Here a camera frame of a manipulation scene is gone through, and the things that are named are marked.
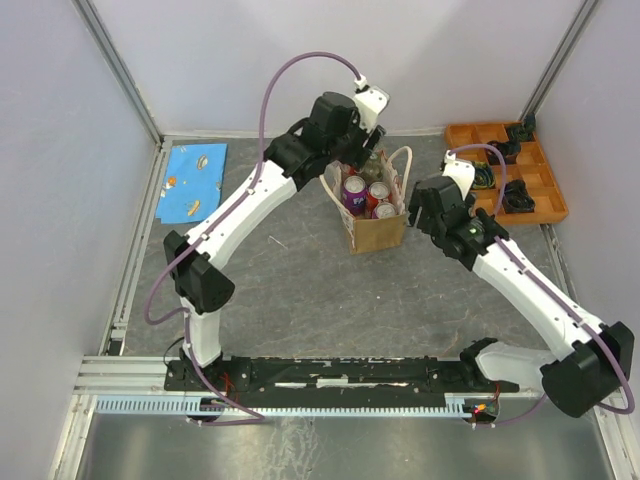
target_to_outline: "beige bag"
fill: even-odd
[[[407,152],[407,166],[404,171],[402,186],[400,186],[400,177],[395,168],[393,168],[393,160],[402,152]],[[347,231],[347,240],[349,241],[349,251],[354,253],[375,252],[384,250],[385,248],[397,247],[402,244],[402,238],[407,224],[406,207],[404,204],[404,196],[407,191],[407,181],[409,180],[409,171],[411,170],[411,161],[413,152],[409,147],[400,147],[396,150],[388,160],[382,161],[382,175],[384,183],[391,187],[391,203],[396,207],[398,215],[395,217],[387,217],[381,219],[363,219],[355,218],[347,208],[342,205],[339,200],[342,192],[342,171],[340,163],[334,162],[327,167],[325,175],[330,174],[333,181],[333,188],[327,184],[324,175],[320,176],[320,182],[325,191],[338,207],[338,211],[342,216]]]

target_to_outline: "can lid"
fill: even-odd
[[[360,193],[365,188],[367,188],[367,184],[361,177],[354,175],[344,181],[344,189],[349,193]]]
[[[375,183],[372,183],[371,186],[369,187],[369,193],[373,198],[382,200],[383,198],[387,198],[389,196],[389,193],[391,193],[391,191],[389,190],[389,187],[387,187],[384,183],[375,182]]]
[[[394,207],[392,204],[387,202],[383,202],[379,204],[374,209],[374,212],[376,212],[376,217],[378,218],[395,217],[397,215],[396,207]]]

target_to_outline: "white wall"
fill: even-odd
[[[569,206],[557,226],[580,301],[640,341],[640,3],[601,2],[538,117]],[[640,347],[632,386],[640,401]],[[634,415],[640,433],[640,412]]]
[[[515,119],[580,0],[94,0],[165,133],[257,130],[273,73],[309,50],[347,57],[391,94],[383,125]],[[283,77],[267,130],[351,74],[308,60]]]
[[[46,478],[153,145],[69,0],[0,2],[0,478]]]

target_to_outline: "purple can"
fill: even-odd
[[[376,208],[373,209],[371,218],[389,218],[395,217],[398,214],[396,207],[388,202],[379,203]]]
[[[354,175],[342,184],[342,204],[347,207],[351,215],[364,215],[367,203],[367,184],[361,177]]]

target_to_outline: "orange tray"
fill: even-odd
[[[509,140],[505,127],[515,125],[509,123],[468,123],[449,125],[444,138],[449,148],[457,148],[471,143],[487,143],[491,140],[506,142]],[[532,213],[505,213],[500,207],[496,220],[503,225],[558,223],[568,214],[567,204],[564,202],[558,183],[547,162],[547,157],[540,146],[537,135],[533,134],[533,142],[522,142],[521,152],[516,157],[515,165],[507,165],[507,182],[520,178],[527,185],[527,191],[536,202]],[[474,162],[488,163],[486,151],[483,149],[460,152],[459,158]],[[491,169],[496,177],[496,188],[474,190],[477,196],[476,208],[484,208],[492,213],[498,201],[498,188],[502,185],[500,165],[492,165]]]

